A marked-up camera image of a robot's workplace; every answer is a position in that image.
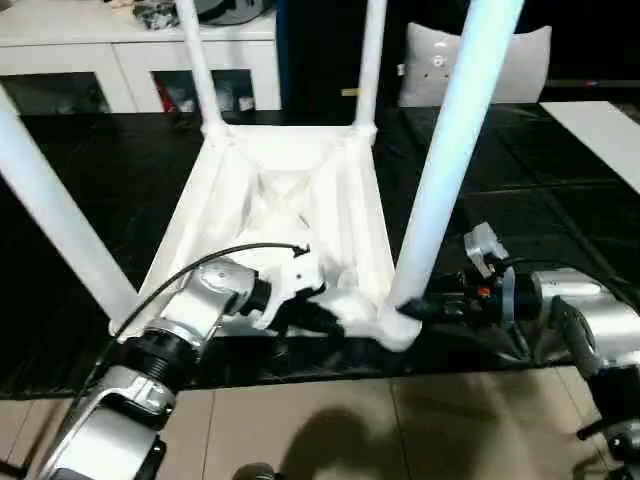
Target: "floor tile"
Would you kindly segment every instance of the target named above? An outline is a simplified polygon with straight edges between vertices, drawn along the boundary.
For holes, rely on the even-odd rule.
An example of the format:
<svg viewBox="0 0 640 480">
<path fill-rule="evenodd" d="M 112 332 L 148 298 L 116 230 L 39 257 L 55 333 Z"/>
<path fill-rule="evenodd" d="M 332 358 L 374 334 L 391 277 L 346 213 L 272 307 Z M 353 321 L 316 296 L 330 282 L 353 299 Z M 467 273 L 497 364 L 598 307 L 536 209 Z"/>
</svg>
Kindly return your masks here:
<svg viewBox="0 0 640 480">
<path fill-rule="evenodd" d="M 9 456 L 13 465 L 28 465 L 27 480 L 35 478 L 49 445 L 71 403 L 70 400 L 34 400 Z"/>
<path fill-rule="evenodd" d="M 587 383 L 578 373 L 578 370 L 575 367 L 558 367 L 556 370 L 580 413 L 580 418 L 582 419 L 580 426 L 584 427 L 598 420 L 600 413 L 593 403 Z M 593 440 L 596 442 L 605 463 L 610 467 L 618 466 L 619 463 L 613 460 L 609 454 L 604 436 L 601 434 L 595 435 Z"/>
<path fill-rule="evenodd" d="M 158 480 L 198 480 L 202 478 L 213 409 L 212 391 L 182 392 L 161 438 L 167 454 Z"/>
<path fill-rule="evenodd" d="M 0 402 L 0 460 L 7 460 L 27 418 L 31 402 Z"/>
<path fill-rule="evenodd" d="M 389 382 L 218 390 L 205 478 L 252 463 L 291 480 L 407 480 Z"/>
<path fill-rule="evenodd" d="M 398 379 L 393 392 L 412 479 L 605 477 L 553 369 Z"/>
</svg>

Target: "white pillow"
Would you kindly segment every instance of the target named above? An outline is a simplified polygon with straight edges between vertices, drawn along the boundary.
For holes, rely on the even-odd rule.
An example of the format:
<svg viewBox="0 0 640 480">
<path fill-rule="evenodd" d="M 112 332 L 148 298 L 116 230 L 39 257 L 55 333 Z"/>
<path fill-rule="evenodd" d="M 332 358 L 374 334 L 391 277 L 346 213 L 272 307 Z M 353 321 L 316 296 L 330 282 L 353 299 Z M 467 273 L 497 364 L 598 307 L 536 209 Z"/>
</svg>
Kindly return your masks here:
<svg viewBox="0 0 640 480">
<path fill-rule="evenodd" d="M 441 105 L 460 37 L 410 23 L 400 106 Z M 537 102 L 547 78 L 551 27 L 513 36 L 492 103 Z"/>
</svg>

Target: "cable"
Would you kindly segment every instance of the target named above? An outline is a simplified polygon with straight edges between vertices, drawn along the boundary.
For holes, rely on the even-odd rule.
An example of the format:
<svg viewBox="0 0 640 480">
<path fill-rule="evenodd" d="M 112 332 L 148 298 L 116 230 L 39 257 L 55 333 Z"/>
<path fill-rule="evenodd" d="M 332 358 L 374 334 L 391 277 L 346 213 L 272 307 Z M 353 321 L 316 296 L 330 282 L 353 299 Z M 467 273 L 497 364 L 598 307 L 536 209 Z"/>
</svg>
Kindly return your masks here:
<svg viewBox="0 0 640 480">
<path fill-rule="evenodd" d="M 87 378 L 84 381 L 82 387 L 80 388 L 80 390 L 78 391 L 77 395 L 73 399 L 73 402 L 71 403 L 71 406 L 69 407 L 69 410 L 67 410 L 67 415 L 65 416 L 65 419 L 64 419 L 63 423 L 66 423 L 72 417 L 73 412 L 78 408 L 78 404 L 82 400 L 82 397 L 84 397 L 85 394 L 87 393 L 87 391 L 89 390 L 89 387 L 91 386 L 91 383 L 94 381 L 98 370 L 100 369 L 100 367 L 102 366 L 102 364 L 106 360 L 107 356 L 111 352 L 111 349 L 118 342 L 118 340 L 120 339 L 120 337 L 122 336 L 124 331 L 127 329 L 127 327 L 129 327 L 129 325 L 131 325 L 131 323 L 138 317 L 138 315 L 140 315 L 142 313 L 142 311 L 145 308 L 147 308 L 149 306 L 149 304 L 151 302 L 153 302 L 158 297 L 158 295 L 160 295 L 162 292 L 164 292 L 176 280 L 180 279 L 182 276 L 186 275 L 187 273 L 195 270 L 196 268 L 198 268 L 200 265 L 202 265 L 204 263 L 210 262 L 212 260 L 215 260 L 216 258 L 223 257 L 225 255 L 230 255 L 232 253 L 242 252 L 244 250 L 254 250 L 254 249 L 257 249 L 257 248 L 290 248 L 291 250 L 293 250 L 293 254 L 296 257 L 299 256 L 299 255 L 302 255 L 304 253 L 307 253 L 309 251 L 308 249 L 304 249 L 304 248 L 301 248 L 301 247 L 299 247 L 297 245 L 293 245 L 293 244 L 290 244 L 290 243 L 277 243 L 277 242 L 249 243 L 249 244 L 246 244 L 246 245 L 238 245 L 238 246 L 235 246 L 235 247 L 225 248 L 223 250 L 218 250 L 217 252 L 214 252 L 214 253 L 209 253 L 209 254 L 199 258 L 198 260 L 188 264 L 186 267 L 180 269 L 179 271 L 177 271 L 176 273 L 171 275 L 158 288 L 156 288 L 153 292 L 151 292 L 133 310 L 133 312 L 131 312 L 131 314 L 129 314 L 129 316 L 124 320 L 124 322 L 122 322 L 122 325 L 120 325 L 120 328 L 118 328 L 118 330 L 113 335 L 113 337 L 111 337 L 109 339 L 109 341 L 105 345 L 104 349 L 102 350 L 102 353 L 100 353 L 100 355 L 98 355 L 98 358 L 97 358 L 96 362 L 94 363 L 93 368 L 89 372 L 89 375 L 87 375 Z"/>
<path fill-rule="evenodd" d="M 634 285 L 628 280 L 625 280 L 624 278 L 621 278 L 617 275 L 607 275 L 604 272 L 585 269 L 584 267 L 575 265 L 571 262 L 567 262 L 564 260 L 548 260 L 543 258 L 514 257 L 514 258 L 507 258 L 502 261 L 502 265 L 504 268 L 508 268 L 513 265 L 539 264 L 539 263 L 554 265 L 557 267 L 572 268 L 574 270 L 577 270 L 578 272 L 582 272 L 585 275 L 593 278 L 597 282 L 604 285 L 607 288 L 607 290 L 609 290 L 619 300 L 624 300 L 626 303 L 629 303 L 629 304 L 632 303 L 629 301 L 628 296 L 620 289 L 620 287 L 618 287 L 618 285 L 626 285 L 629 287 L 633 287 Z"/>
</svg>

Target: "white shelf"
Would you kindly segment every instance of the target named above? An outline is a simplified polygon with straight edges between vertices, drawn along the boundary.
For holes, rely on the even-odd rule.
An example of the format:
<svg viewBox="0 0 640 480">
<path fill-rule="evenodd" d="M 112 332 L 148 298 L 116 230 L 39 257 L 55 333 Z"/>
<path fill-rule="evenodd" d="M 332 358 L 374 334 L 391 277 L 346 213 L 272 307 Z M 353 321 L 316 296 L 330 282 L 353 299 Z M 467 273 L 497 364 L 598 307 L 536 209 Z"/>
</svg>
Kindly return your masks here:
<svg viewBox="0 0 640 480">
<path fill-rule="evenodd" d="M 275 40 L 275 9 L 244 25 L 200 28 L 203 41 Z M 146 30 L 129 8 L 101 0 L 19 0 L 0 12 L 0 47 L 174 42 L 180 28 Z"/>
</svg>

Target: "black table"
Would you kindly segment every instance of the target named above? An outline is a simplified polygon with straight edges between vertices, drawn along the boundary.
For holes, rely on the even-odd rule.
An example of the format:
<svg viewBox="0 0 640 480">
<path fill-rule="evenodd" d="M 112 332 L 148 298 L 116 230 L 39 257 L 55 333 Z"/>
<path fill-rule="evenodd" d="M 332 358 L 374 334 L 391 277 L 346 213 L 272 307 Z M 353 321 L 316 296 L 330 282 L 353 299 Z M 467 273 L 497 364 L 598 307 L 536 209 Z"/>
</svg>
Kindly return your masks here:
<svg viewBox="0 0 640 480">
<path fill-rule="evenodd" d="M 384 112 L 378 120 L 374 157 L 394 258 L 436 118 L 436 109 L 405 109 Z M 136 287 L 202 142 L 197 124 L 182 120 L 163 114 L 24 119 Z M 278 123 L 282 118 L 265 112 L 248 121 Z M 68 396 L 108 338 L 108 319 L 2 186 L 0 213 L 7 227 L 0 251 L 9 285 L 0 340 L 0 398 Z M 486 220 L 514 256 L 570 261 L 638 284 L 638 207 L 640 197 L 540 107 L 494 107 L 436 274 L 468 266 L 461 235 Z M 627 293 L 640 306 L 637 291 Z M 469 336 L 425 328 L 403 354 L 363 339 L 219 339 L 193 386 L 529 368 L 570 361 L 554 332 L 526 322 L 523 331 L 525 350 L 510 351 L 499 332 Z M 502 353 L 487 345 L 497 345 Z"/>
</svg>

